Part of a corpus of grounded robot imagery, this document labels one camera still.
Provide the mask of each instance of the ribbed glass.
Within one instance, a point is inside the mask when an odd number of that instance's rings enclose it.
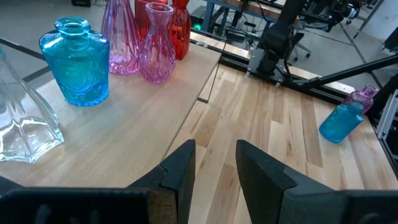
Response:
[[[139,68],[146,80],[163,83],[175,68],[175,52],[167,26],[173,8],[161,3],[148,3],[146,10],[151,22],[139,52]]]
[[[175,58],[182,60],[188,53],[191,34],[191,16],[187,10],[189,0],[173,0],[174,13],[169,24],[169,34]]]
[[[136,14],[136,22],[138,27],[139,38],[144,40],[145,36],[148,34],[150,28],[150,21],[145,9],[147,3],[157,2],[162,4],[167,4],[167,0],[135,0],[134,1],[134,11]]]
[[[139,70],[139,34],[129,0],[108,0],[101,33],[109,40],[109,71],[129,75]]]

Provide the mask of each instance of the red glass vase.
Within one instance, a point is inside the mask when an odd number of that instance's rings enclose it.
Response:
[[[169,24],[170,39],[175,58],[182,60],[189,50],[191,16],[187,10],[189,0],[173,0],[174,13]]]
[[[148,34],[150,28],[150,21],[145,9],[147,3],[157,2],[162,4],[167,4],[167,0],[135,0],[134,10],[136,15],[136,23],[138,27],[138,33],[140,40],[144,40],[145,36]]]

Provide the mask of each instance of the glass vase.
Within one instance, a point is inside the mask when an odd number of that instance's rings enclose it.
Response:
[[[357,101],[363,105],[361,114],[365,114],[373,106],[373,97],[379,91],[372,85],[366,85],[363,90],[357,90],[350,93],[342,102],[344,105],[349,105],[352,101]]]
[[[0,161],[35,163],[63,143],[50,105],[22,81],[0,48]]]
[[[108,95],[109,41],[87,20],[65,17],[40,38],[40,48],[65,99],[93,106]]]
[[[167,4],[167,0],[135,0],[134,1],[134,11],[136,14],[136,22],[138,27],[138,33],[140,40],[144,40],[145,36],[148,34],[150,28],[150,21],[145,9],[147,3],[162,3]]]
[[[182,60],[188,53],[191,36],[191,16],[187,10],[189,0],[173,0],[173,16],[169,24],[170,39],[175,58]]]
[[[148,3],[146,10],[151,27],[142,42],[138,64],[146,80],[163,83],[175,68],[175,52],[167,30],[173,8],[161,3]]]
[[[108,0],[101,33],[110,44],[109,71],[119,75],[137,72],[140,40],[129,0]]]
[[[319,127],[321,135],[333,142],[344,140],[362,121],[363,105],[351,102],[349,106],[339,105]]]

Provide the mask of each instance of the light wood surface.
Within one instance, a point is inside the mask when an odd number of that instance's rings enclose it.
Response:
[[[202,97],[208,96],[210,85]],[[189,224],[250,223],[236,171],[238,139],[336,190],[397,189],[398,181],[367,118],[341,144],[318,133],[334,108],[220,65],[210,102],[195,103],[167,152],[196,139],[199,156]]]
[[[200,41],[200,42],[204,42],[204,43],[206,43],[209,46],[216,47],[217,49],[221,49],[221,50],[223,49],[224,44],[225,44],[224,42],[220,42],[218,40],[211,39],[209,37],[205,37],[204,35],[200,35],[200,34],[197,34],[197,33],[194,33],[194,32],[191,32],[191,39],[192,40],[196,40],[196,41]],[[244,58],[246,58],[248,60],[250,60],[250,58],[251,58],[251,54],[250,54],[249,51],[244,50],[244,49],[240,49],[239,47],[235,47],[235,46],[232,46],[230,44],[226,44],[225,51],[226,52],[230,52],[232,54],[236,54],[236,55],[241,56],[241,57],[244,57]],[[305,79],[308,79],[308,80],[311,79],[311,78],[319,77],[319,75],[316,75],[314,73],[308,72],[306,70],[299,69],[297,67],[291,66],[289,68],[290,68],[290,71],[294,75],[297,75],[299,77],[302,77],[302,78],[305,78]],[[343,93],[351,93],[352,91],[355,91],[354,87],[349,86],[349,85],[345,85],[345,84],[340,83],[340,82],[329,83],[329,84],[326,84],[325,86],[330,87],[330,88],[332,88],[334,90],[343,92]]]
[[[68,104],[54,80],[45,84],[38,92],[55,110],[65,143],[36,164],[2,162],[0,175],[25,186],[128,186],[162,160],[219,57],[191,45],[159,85],[139,73],[110,75],[109,96],[94,107]]]

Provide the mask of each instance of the wooden table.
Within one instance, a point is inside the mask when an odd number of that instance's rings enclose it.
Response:
[[[164,84],[140,74],[109,76],[109,96],[93,107],[67,103],[55,80],[38,92],[60,120],[62,145],[36,164],[0,163],[25,186],[126,187],[156,166],[196,102],[220,54],[196,45]]]

